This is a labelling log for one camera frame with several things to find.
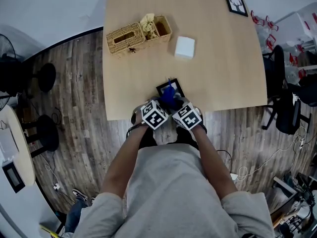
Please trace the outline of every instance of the dark wood plank flooring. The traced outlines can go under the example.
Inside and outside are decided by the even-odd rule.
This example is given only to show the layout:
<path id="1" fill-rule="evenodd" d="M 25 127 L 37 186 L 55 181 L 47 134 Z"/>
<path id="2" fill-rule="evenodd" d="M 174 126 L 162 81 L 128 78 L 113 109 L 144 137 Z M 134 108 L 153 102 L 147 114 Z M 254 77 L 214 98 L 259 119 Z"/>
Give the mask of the dark wood plank flooring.
<path id="1" fill-rule="evenodd" d="M 39 92 L 35 79 L 30 92 L 34 95 L 32 103 L 40 115 L 58 114 L 55 107 L 61 111 L 62 121 L 58 126 L 60 147 L 54 154 L 54 161 L 53 153 L 44 153 L 42 156 L 54 169 L 61 185 L 60 191 L 73 200 L 72 188 L 80 189 L 88 196 L 98 194 L 105 172 L 124 142 L 126 131 L 130 126 L 128 120 L 108 121 L 106 118 L 102 40 L 102 31 L 92 33 L 53 48 L 36 57 L 33 62 L 34 71 L 38 71 L 48 62 L 53 63 L 57 70 L 55 85 L 49 93 Z M 31 106 L 25 112 L 30 113 L 30 119 L 38 117 Z M 317 109 L 303 104 L 302 113 L 308 115 L 309 112 L 313 116 L 306 142 L 311 140 L 317 131 Z M 264 108 L 205 113 L 204 118 L 208 136 L 215 148 L 227 150 L 232 154 L 234 173 L 238 173 L 240 166 L 246 166 L 248 172 L 253 172 L 277 149 L 287 149 L 278 152 L 253 175 L 243 181 L 236 181 L 239 189 L 250 192 L 262 191 L 268 195 L 272 178 L 274 176 L 281 178 L 290 170 L 293 162 L 293 176 L 297 172 L 305 174 L 310 172 L 310 160 L 316 138 L 311 141 L 310 150 L 308 150 L 309 145 L 306 144 L 300 153 L 297 143 L 294 148 L 297 152 L 295 156 L 292 135 L 279 132 L 275 128 L 275 122 L 269 130 L 261 129 L 261 125 L 267 123 L 269 118 L 269 113 Z M 158 129 L 155 132 L 158 144 L 176 140 L 174 129 L 170 120 Z M 299 134 L 304 135 L 304 130 L 300 129 Z M 229 156 L 225 152 L 219 154 L 229 168 Z M 37 156 L 33 161 L 36 176 L 52 205 L 61 212 L 67 212 L 70 208 L 67 202 L 70 203 L 70 200 L 53 190 L 53 175 L 46 169 L 44 159 Z M 245 169 L 241 170 L 241 174 L 245 174 Z"/>

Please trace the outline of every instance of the red object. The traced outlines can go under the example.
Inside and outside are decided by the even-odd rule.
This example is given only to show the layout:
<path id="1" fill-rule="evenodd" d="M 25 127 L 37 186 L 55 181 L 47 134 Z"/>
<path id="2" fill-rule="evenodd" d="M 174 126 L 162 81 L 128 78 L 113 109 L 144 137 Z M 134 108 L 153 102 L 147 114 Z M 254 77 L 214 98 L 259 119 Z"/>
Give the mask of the red object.
<path id="1" fill-rule="evenodd" d="M 316 15 L 316 13 L 313 13 L 313 18 L 314 18 L 314 20 L 315 20 L 315 22 L 317 24 L 317 15 Z"/>
<path id="2" fill-rule="evenodd" d="M 269 20 L 268 16 L 266 16 L 265 20 L 270 29 L 275 30 L 276 32 L 278 31 L 278 26 L 274 25 L 273 22 Z"/>
<path id="3" fill-rule="evenodd" d="M 311 28 L 309 27 L 309 25 L 307 24 L 307 22 L 306 22 L 306 21 L 304 21 L 304 22 L 305 22 L 305 24 L 306 24 L 308 30 L 310 30 Z"/>
<path id="4" fill-rule="evenodd" d="M 265 23 L 264 19 L 261 19 L 258 16 L 254 16 L 253 10 L 251 10 L 251 17 L 255 24 L 264 26 L 264 23 Z"/>
<path id="5" fill-rule="evenodd" d="M 291 64 L 293 65 L 297 65 L 298 64 L 298 60 L 296 56 L 292 56 L 291 53 L 289 53 L 289 61 L 291 62 Z"/>
<path id="6" fill-rule="evenodd" d="M 298 45 L 297 45 L 297 49 L 298 49 L 300 52 L 304 53 L 304 48 L 303 48 L 302 45 L 298 44 Z"/>
<path id="7" fill-rule="evenodd" d="M 269 35 L 268 38 L 266 39 L 266 45 L 270 50 L 273 51 L 274 48 L 274 43 L 276 42 L 276 38 L 273 35 Z"/>
<path id="8" fill-rule="evenodd" d="M 306 71 L 304 69 L 301 69 L 299 72 L 298 72 L 298 76 L 300 79 L 303 79 L 304 77 L 306 77 Z"/>

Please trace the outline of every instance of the black stool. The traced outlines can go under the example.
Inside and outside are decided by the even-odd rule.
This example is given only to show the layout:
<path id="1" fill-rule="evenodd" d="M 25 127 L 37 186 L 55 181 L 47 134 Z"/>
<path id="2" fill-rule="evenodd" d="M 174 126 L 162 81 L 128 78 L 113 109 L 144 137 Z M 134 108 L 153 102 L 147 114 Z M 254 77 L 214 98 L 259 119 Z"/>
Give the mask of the black stool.
<path id="1" fill-rule="evenodd" d="M 39 89 L 42 92 L 49 92 L 55 83 L 56 69 L 51 63 L 45 64 L 37 74 L 33 74 L 33 78 L 38 79 Z"/>
<path id="2" fill-rule="evenodd" d="M 58 130 L 54 121 L 47 115 L 40 116 L 37 121 L 24 123 L 21 125 L 22 129 L 30 129 L 36 127 L 36 134 L 26 136 L 26 142 L 32 143 L 39 140 L 43 146 L 40 149 L 31 153 L 31 157 L 34 158 L 45 151 L 53 152 L 59 146 Z"/>

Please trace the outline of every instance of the wooden table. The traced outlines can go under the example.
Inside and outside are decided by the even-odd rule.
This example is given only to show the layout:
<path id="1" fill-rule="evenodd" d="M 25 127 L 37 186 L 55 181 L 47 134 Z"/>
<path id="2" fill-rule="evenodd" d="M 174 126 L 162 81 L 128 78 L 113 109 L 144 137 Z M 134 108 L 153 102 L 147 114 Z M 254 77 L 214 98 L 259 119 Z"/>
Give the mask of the wooden table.
<path id="1" fill-rule="evenodd" d="M 6 105 L 0 111 L 0 120 L 6 123 L 7 128 L 10 128 L 13 139 L 19 150 L 19 154 L 13 159 L 19 175 L 26 186 L 33 185 L 35 182 L 35 171 L 30 149 L 24 137 L 20 121 L 14 110 L 9 105 Z"/>
<path id="2" fill-rule="evenodd" d="M 106 34 L 163 14 L 172 31 L 169 43 L 118 59 L 109 54 Z M 103 74 L 107 119 L 129 119 L 156 87 L 177 78 L 185 96 L 202 111 L 267 104 L 264 65 L 250 16 L 229 12 L 226 0 L 107 0 Z M 178 36 L 196 40 L 192 60 L 174 57 Z"/>

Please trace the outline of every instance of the black office chair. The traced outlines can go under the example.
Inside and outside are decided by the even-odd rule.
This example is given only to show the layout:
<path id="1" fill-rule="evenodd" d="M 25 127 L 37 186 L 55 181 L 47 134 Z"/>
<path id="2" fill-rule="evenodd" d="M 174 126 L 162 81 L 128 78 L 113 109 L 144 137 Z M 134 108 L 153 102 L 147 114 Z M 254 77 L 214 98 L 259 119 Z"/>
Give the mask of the black office chair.
<path id="1" fill-rule="evenodd" d="M 277 45 L 272 53 L 263 54 L 263 63 L 266 78 L 267 98 L 279 98 L 284 85 L 285 65 L 284 52 L 281 46 Z"/>
<path id="2" fill-rule="evenodd" d="M 262 126 L 262 129 L 268 129 L 276 114 L 276 128 L 283 133 L 294 135 L 300 126 L 301 119 L 308 123 L 309 129 L 311 115 L 309 118 L 301 115 L 301 102 L 297 100 L 295 104 L 293 104 L 292 91 L 285 89 L 287 86 L 285 86 L 285 65 L 282 47 L 276 46 L 272 53 L 264 54 L 263 61 L 267 98 L 273 101 L 273 105 L 263 106 L 265 108 L 271 108 L 272 114 L 267 125 Z"/>
<path id="3" fill-rule="evenodd" d="M 279 100 L 273 99 L 273 105 L 265 105 L 264 107 L 272 108 L 272 114 L 267 125 L 262 126 L 262 129 L 267 130 L 277 114 L 276 128 L 279 131 L 294 135 L 300 126 L 300 120 L 308 124 L 307 132 L 309 131 L 312 114 L 309 118 L 301 114 L 301 102 L 297 100 L 293 105 L 293 93 L 290 90 L 283 90 Z"/>
<path id="4" fill-rule="evenodd" d="M 288 84 L 290 89 L 299 99 L 310 107 L 317 107 L 317 74 L 308 75 L 299 81 L 298 85 Z"/>

